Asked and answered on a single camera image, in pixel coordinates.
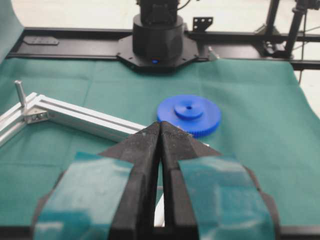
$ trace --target green fabric surface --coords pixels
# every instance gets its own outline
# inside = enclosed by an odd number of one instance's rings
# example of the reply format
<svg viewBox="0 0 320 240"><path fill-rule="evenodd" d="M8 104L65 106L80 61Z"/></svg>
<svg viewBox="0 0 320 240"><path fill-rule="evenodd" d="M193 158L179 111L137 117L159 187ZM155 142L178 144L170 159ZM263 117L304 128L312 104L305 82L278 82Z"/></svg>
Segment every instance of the green fabric surface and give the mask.
<svg viewBox="0 0 320 240"><path fill-rule="evenodd" d="M229 156L179 161L200 240L272 240L275 226L243 165Z"/></svg>
<svg viewBox="0 0 320 240"><path fill-rule="evenodd" d="M45 203L34 240L106 240L133 164L77 153Z"/></svg>
<svg viewBox="0 0 320 240"><path fill-rule="evenodd" d="M0 64L5 59L24 27L17 19L11 0L0 1Z"/></svg>
<svg viewBox="0 0 320 240"><path fill-rule="evenodd" d="M235 154L255 172L264 192L274 197L282 224L320 224L320 120L288 63L219 59L172 74L147 74L120 62L7 59L0 66L0 114L18 102L16 79L23 80L26 94L41 93L145 126L157 119L157 106L167 97L208 98L221 109L221 125L201 140L223 154ZM42 122L27 126L4 145L0 163L51 164L62 171L76 152L96 154L113 144ZM36 174L30 170L20 181L31 182ZM36 198L50 191L58 175L40 178L28 192L20 184L12 186L0 203L12 211L0 212L0 225L30 224L31 214L20 217L22 207L31 213ZM0 175L0 188L5 185Z"/></svg>

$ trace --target metal bracket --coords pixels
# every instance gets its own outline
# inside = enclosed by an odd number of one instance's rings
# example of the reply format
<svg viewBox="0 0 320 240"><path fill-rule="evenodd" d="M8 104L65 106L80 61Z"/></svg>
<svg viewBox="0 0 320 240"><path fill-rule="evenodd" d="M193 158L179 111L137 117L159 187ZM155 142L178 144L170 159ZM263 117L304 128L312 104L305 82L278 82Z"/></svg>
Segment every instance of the metal bracket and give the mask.
<svg viewBox="0 0 320 240"><path fill-rule="evenodd" d="M25 36L23 41L28 45L58 45L59 40L53 36Z"/></svg>
<svg viewBox="0 0 320 240"><path fill-rule="evenodd" d="M146 128L143 125L67 102L39 95L25 96L21 81L15 81L20 102L0 115L0 147L28 124L51 121L102 138L120 142Z"/></svg>
<svg viewBox="0 0 320 240"><path fill-rule="evenodd" d="M46 110L34 107L30 109L25 115L24 120L27 124L35 124L49 119L49 114Z"/></svg>
<svg viewBox="0 0 320 240"><path fill-rule="evenodd" d="M210 17L194 17L193 18L193 31L204 33L208 27L214 23L214 18Z"/></svg>

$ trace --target aluminum frame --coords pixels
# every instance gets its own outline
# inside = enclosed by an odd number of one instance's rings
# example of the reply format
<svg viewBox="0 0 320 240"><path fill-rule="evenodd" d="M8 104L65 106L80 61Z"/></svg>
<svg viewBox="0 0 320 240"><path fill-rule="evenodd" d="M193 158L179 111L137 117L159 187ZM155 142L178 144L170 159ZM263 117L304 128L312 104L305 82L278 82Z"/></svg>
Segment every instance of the aluminum frame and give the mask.
<svg viewBox="0 0 320 240"><path fill-rule="evenodd" d="M0 116L0 147L29 124L51 121L120 142L145 126L102 112L59 101L38 93L24 96L16 81L20 102Z"/></svg>

